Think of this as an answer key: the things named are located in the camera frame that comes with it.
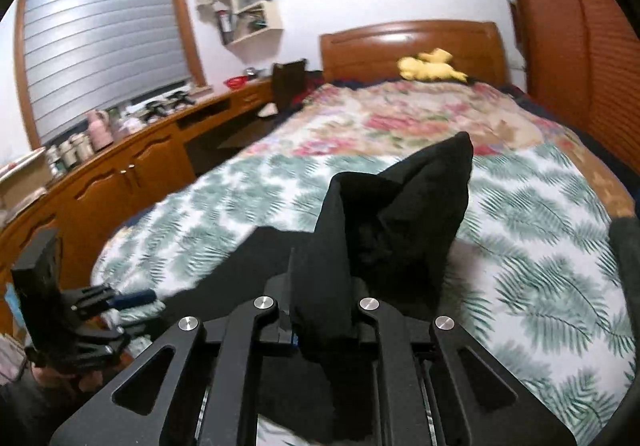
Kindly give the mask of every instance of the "red bowl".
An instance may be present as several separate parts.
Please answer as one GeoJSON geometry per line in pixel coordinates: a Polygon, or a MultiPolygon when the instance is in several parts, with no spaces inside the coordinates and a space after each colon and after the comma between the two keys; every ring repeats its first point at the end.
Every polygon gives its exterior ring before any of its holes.
{"type": "Polygon", "coordinates": [[[223,83],[231,90],[238,90],[244,87],[244,84],[249,78],[247,76],[236,76],[235,78],[229,78],[223,83]]]}

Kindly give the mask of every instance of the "blue object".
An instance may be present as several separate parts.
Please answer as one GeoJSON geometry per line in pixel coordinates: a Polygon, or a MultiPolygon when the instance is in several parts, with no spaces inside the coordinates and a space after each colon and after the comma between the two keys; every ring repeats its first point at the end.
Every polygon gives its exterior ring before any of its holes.
{"type": "Polygon", "coordinates": [[[158,299],[153,289],[145,289],[144,291],[132,292],[131,294],[117,294],[108,302],[109,308],[118,311],[139,307],[153,303],[158,299]]]}
{"type": "Polygon", "coordinates": [[[22,311],[20,310],[20,299],[14,289],[13,283],[6,284],[6,292],[4,293],[4,301],[9,306],[11,314],[14,316],[14,320],[20,326],[20,328],[27,328],[24,324],[24,318],[22,317],[22,311]]]}

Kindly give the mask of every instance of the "window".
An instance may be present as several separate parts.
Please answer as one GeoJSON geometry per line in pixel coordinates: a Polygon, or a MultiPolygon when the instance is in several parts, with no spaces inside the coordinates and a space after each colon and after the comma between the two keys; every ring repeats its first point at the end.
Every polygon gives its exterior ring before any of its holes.
{"type": "Polygon", "coordinates": [[[39,143],[83,122],[92,108],[193,78],[176,12],[175,0],[24,0],[17,43],[28,97],[21,104],[39,143]]]}

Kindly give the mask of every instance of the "wooden window frame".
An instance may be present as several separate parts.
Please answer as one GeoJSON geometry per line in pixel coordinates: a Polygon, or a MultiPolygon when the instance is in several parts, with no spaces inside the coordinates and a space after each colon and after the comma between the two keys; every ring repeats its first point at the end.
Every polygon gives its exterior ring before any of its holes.
{"type": "MultiPolygon", "coordinates": [[[[178,31],[180,32],[180,40],[184,49],[184,56],[187,61],[187,67],[198,87],[207,86],[202,63],[198,56],[193,29],[191,28],[191,20],[189,19],[189,9],[186,0],[173,0],[175,18],[178,23],[178,31]]],[[[29,86],[27,83],[27,70],[24,61],[24,9],[26,0],[18,0],[17,11],[15,16],[14,29],[14,71],[15,81],[18,89],[18,100],[20,102],[20,111],[22,113],[22,122],[29,139],[31,149],[35,150],[42,144],[40,136],[36,129],[35,118],[29,97],[29,86]]]]}

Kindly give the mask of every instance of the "wooden desk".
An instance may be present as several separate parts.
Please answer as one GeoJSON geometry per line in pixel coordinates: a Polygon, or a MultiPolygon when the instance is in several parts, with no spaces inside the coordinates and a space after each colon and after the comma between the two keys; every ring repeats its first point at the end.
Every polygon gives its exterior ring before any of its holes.
{"type": "Polygon", "coordinates": [[[270,80],[204,98],[110,146],[50,186],[0,232],[0,333],[12,333],[4,302],[10,267],[39,229],[58,228],[60,287],[89,285],[94,263],[119,225],[194,181],[184,143],[270,101],[270,80]]]}

